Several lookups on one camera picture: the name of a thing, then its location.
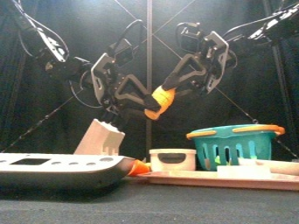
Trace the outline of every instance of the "orange object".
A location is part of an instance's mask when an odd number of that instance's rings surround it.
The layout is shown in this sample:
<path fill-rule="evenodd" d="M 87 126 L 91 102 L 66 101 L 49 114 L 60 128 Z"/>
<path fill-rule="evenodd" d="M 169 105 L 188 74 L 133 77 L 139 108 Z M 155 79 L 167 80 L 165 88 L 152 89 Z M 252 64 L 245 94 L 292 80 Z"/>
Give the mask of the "orange object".
<path fill-rule="evenodd" d="M 283 135 L 285 133 L 285 129 L 283 127 L 279 127 L 276 125 L 257 125 L 257 126 L 247 126 L 241 128 L 236 128 L 232 130 L 232 132 L 239 133 L 244 131 L 255 131 L 255 130 L 272 130 L 277 136 Z"/>
<path fill-rule="evenodd" d="M 144 110 L 144 114 L 152 120 L 157 120 L 160 114 L 168 109 L 168 107 L 173 103 L 173 96 L 175 96 L 175 88 L 164 91 L 163 87 L 160 86 L 152 94 L 152 97 L 156 99 L 157 103 L 160 104 L 161 108 L 157 112 L 153 112 L 149 109 Z"/>
<path fill-rule="evenodd" d="M 133 177 L 137 174 L 148 173 L 151 171 L 151 164 L 145 164 L 143 161 L 136 160 L 131 172 L 127 174 L 128 177 Z"/>

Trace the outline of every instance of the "orange handle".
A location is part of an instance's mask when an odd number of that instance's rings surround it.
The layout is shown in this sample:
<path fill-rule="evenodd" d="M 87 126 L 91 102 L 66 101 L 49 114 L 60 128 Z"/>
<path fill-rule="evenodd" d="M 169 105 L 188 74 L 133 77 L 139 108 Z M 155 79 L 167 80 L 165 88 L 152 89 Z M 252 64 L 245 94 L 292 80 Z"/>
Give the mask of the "orange handle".
<path fill-rule="evenodd" d="M 173 103 L 173 96 L 175 96 L 175 88 L 164 91 L 163 87 L 160 86 L 152 94 L 152 97 L 156 99 L 157 103 L 160 104 L 161 108 L 157 112 L 153 112 L 149 109 L 144 110 L 144 114 L 152 120 L 157 120 L 160 114 L 168 109 L 168 107 Z"/>
<path fill-rule="evenodd" d="M 272 130 L 277 136 L 285 133 L 285 129 L 276 125 L 257 125 L 257 126 L 247 126 L 243 128 L 235 128 L 232 132 L 244 132 L 244 131 L 255 131 L 255 130 Z"/>

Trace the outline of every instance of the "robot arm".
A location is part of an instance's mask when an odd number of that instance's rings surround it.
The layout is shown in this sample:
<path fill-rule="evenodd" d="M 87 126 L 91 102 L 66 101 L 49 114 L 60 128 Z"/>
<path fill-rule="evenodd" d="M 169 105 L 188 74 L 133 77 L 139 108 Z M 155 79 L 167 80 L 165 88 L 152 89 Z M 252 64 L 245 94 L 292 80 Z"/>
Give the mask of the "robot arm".
<path fill-rule="evenodd" d="M 248 24 L 233 28 L 223 36 L 215 31 L 204 35 L 200 24 L 179 24 L 176 39 L 179 28 L 183 27 L 177 42 L 187 54 L 163 85 L 151 94 L 132 74 L 124 75 L 117 71 L 133 58 L 133 47 L 125 40 L 125 34 L 131 27 L 141 24 L 140 20 L 127 27 L 108 53 L 92 64 L 69 56 L 61 38 L 24 13 L 14 0 L 5 0 L 4 5 L 20 29 L 21 42 L 30 49 L 30 55 L 49 76 L 64 81 L 76 81 L 84 88 L 93 88 L 99 105 L 116 116 L 125 116 L 129 109 L 144 111 L 144 115 L 152 120 L 159 118 L 172 104 L 173 97 L 179 94 L 179 86 L 191 83 L 191 91 L 208 94 L 219 85 L 225 68 L 235 65 L 236 57 L 252 52 L 252 46 L 263 46 L 265 43 L 272 45 L 280 39 L 296 35 L 299 27 L 299 3 L 276 12 L 272 17 L 256 21 L 261 28 L 249 35 L 227 38 L 233 31 L 247 28 Z"/>

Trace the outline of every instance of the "metal pole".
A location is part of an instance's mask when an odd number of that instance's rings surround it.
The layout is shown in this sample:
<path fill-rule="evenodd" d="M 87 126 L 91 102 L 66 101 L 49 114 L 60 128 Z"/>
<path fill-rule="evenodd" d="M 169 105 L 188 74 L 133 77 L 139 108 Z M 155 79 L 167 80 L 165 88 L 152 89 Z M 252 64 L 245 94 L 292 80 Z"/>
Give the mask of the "metal pole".
<path fill-rule="evenodd" d="M 147 90 L 152 93 L 152 34 L 153 34 L 153 3 L 147 0 Z M 145 156 L 148 157 L 152 148 L 152 121 L 145 121 Z"/>
<path fill-rule="evenodd" d="M 265 16 L 271 16 L 272 10 L 268 0 L 263 0 L 264 10 L 265 10 Z M 283 60 L 281 60 L 281 51 L 279 49 L 279 45 L 272 47 L 273 51 L 273 58 L 275 58 L 275 68 L 276 68 L 276 74 L 277 74 L 277 80 L 280 85 L 280 93 L 283 96 L 283 104 L 284 104 L 284 115 L 285 115 L 285 124 L 288 127 L 288 135 L 291 137 L 292 141 L 292 148 L 296 148 L 299 143 L 295 135 L 295 119 L 292 114 L 292 108 L 291 108 L 291 102 L 287 92 L 287 84 L 285 84 L 285 70 L 283 66 Z"/>

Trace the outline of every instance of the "basket handle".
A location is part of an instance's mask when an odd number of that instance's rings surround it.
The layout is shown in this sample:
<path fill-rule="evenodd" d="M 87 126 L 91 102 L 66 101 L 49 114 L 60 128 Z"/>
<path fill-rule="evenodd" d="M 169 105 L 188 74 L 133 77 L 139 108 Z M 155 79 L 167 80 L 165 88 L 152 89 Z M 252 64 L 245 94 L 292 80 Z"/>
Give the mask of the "basket handle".
<path fill-rule="evenodd" d="M 193 137 L 205 137 L 205 136 L 212 136 L 217 134 L 216 130 L 205 130 L 203 132 L 191 132 L 185 136 L 188 139 L 192 139 Z"/>
<path fill-rule="evenodd" d="M 257 126 L 247 126 L 243 128 L 235 128 L 232 130 L 233 133 L 245 132 L 245 131 L 255 131 L 255 130 L 272 130 L 277 136 L 285 133 L 285 129 L 276 125 L 257 125 Z"/>

